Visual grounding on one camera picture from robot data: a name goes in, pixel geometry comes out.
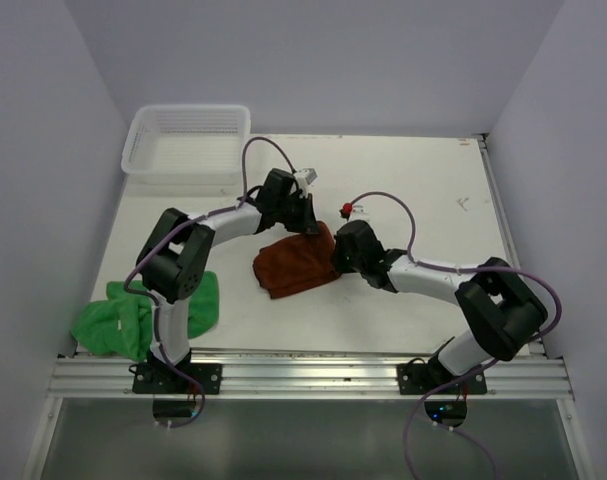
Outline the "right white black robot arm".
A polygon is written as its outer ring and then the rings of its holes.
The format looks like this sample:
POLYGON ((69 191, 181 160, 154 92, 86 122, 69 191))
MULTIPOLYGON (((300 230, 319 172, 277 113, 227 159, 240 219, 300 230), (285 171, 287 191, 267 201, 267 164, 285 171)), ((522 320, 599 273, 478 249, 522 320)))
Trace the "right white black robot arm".
POLYGON ((363 220, 346 223, 335 235, 332 263, 340 273, 357 273, 371 287, 418 294, 460 308, 468 329, 447 341, 430 359, 404 375, 425 390, 451 392, 481 364, 510 361, 547 321, 543 303, 504 260, 491 257, 471 268, 413 261, 386 249, 363 220))

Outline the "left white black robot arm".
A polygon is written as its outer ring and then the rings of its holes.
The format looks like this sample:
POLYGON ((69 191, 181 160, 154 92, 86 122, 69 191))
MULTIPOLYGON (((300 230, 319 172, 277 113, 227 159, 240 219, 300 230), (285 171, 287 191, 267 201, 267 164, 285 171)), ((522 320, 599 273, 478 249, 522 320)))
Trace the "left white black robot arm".
POLYGON ((209 213, 189 215, 176 208, 159 217, 136 261, 133 277, 141 277, 143 295, 153 304, 151 354, 162 361, 155 379, 168 392, 184 390, 191 369, 188 338, 189 298, 202 283, 212 248, 259 234, 276 224, 292 233, 317 234, 310 186, 317 178, 312 168, 289 173, 272 169, 254 197, 209 213))

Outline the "brown towel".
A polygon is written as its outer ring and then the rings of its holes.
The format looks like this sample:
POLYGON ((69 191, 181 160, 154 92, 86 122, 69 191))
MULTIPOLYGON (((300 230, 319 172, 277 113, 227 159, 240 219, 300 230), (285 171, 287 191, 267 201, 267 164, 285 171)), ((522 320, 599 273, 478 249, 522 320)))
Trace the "brown towel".
POLYGON ((259 286, 272 300, 299 294, 338 280, 332 264, 334 238, 319 221, 318 234, 296 234, 262 248, 253 261, 259 286))

